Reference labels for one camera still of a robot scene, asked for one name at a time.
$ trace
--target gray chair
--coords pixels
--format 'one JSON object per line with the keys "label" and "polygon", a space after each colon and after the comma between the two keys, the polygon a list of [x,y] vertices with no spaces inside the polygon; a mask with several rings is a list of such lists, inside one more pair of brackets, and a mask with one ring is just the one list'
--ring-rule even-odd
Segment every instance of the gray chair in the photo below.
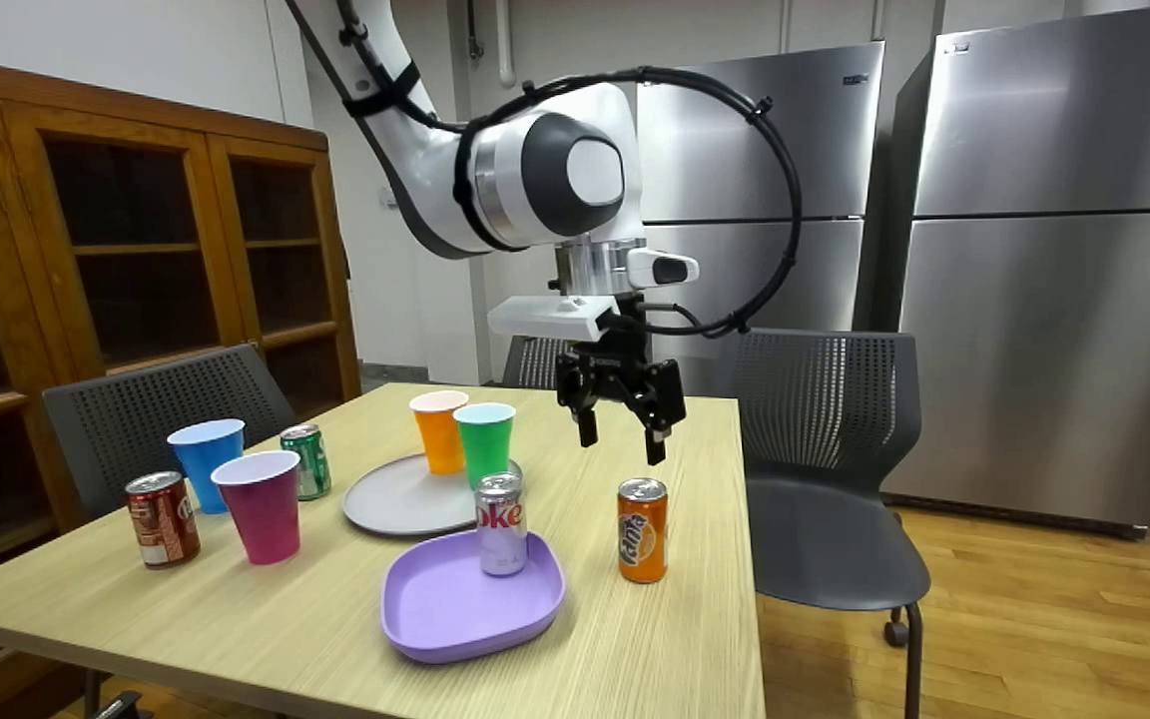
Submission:
{"label": "gray chair", "polygon": [[[249,444],[295,423],[285,388],[253,345],[162,361],[45,392],[60,454],[89,520],[122,506],[128,480],[177,468],[166,435],[182,423],[234,415]],[[84,716],[138,716],[137,693],[101,708],[101,672],[89,672]]]}
{"label": "gray chair", "polygon": [[560,339],[516,335],[506,345],[504,388],[555,388],[555,363],[566,353],[571,345]]}
{"label": "gray chair", "polygon": [[880,486],[918,444],[914,339],[893,331],[751,331],[729,345],[763,594],[892,612],[908,648],[904,716],[924,693],[929,570]]}

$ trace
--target white plate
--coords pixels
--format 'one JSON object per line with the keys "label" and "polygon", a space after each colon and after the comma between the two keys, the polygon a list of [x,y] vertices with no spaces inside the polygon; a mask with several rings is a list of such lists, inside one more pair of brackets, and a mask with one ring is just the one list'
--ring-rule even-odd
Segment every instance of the white plate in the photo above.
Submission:
{"label": "white plate", "polygon": [[459,475],[434,480],[424,454],[404,454],[342,495],[342,520],[377,536],[434,536],[474,524],[474,498]]}

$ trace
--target soda can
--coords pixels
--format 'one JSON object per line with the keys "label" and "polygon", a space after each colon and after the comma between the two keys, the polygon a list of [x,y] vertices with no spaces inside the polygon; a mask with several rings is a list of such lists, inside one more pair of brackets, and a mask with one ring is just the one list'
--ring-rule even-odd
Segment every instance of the soda can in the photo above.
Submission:
{"label": "soda can", "polygon": [[620,576],[657,582],[665,570],[665,482],[625,480],[620,486]]}
{"label": "soda can", "polygon": [[526,567],[526,510],[522,482],[511,470],[483,475],[478,490],[478,558],[488,576],[516,576]]}
{"label": "soda can", "polygon": [[295,468],[295,495],[298,498],[319,498],[331,490],[331,463],[325,451],[325,431],[314,423],[289,426],[279,435],[279,448],[298,454],[298,468]]}
{"label": "soda can", "polygon": [[186,490],[177,470],[137,475],[128,482],[128,515],[145,567],[170,567],[199,555]]}

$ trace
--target floor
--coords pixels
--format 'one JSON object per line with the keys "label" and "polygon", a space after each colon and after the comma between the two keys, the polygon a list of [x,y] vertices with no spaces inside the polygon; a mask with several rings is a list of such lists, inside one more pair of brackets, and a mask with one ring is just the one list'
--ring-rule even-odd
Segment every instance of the floor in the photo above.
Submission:
{"label": "floor", "polygon": [[[904,510],[936,586],[924,716],[1150,719],[1150,539]],[[904,649],[881,615],[760,599],[768,712],[888,719],[904,708]],[[266,719],[263,712],[138,688],[158,719]]]}

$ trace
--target plastic cup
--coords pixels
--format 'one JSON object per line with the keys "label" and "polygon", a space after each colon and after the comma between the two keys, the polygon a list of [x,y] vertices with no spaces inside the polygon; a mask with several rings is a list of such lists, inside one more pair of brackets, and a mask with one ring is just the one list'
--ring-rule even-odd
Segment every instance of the plastic cup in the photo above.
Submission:
{"label": "plastic cup", "polygon": [[462,404],[468,404],[462,392],[424,392],[412,398],[427,475],[439,475],[439,480],[462,475],[462,451],[459,451],[459,431],[454,431],[454,406]]}
{"label": "plastic cup", "polygon": [[295,468],[295,451],[259,451],[213,470],[249,546],[249,563],[279,563],[298,550]]}
{"label": "plastic cup", "polygon": [[222,510],[213,470],[243,454],[243,426],[249,426],[243,419],[209,419],[166,435],[177,463],[182,468],[186,486],[199,498],[202,515]]}
{"label": "plastic cup", "polygon": [[462,404],[454,411],[459,444],[462,444],[462,475],[470,486],[483,482],[483,475],[506,470],[506,444],[511,444],[511,419],[516,406],[506,404]]}

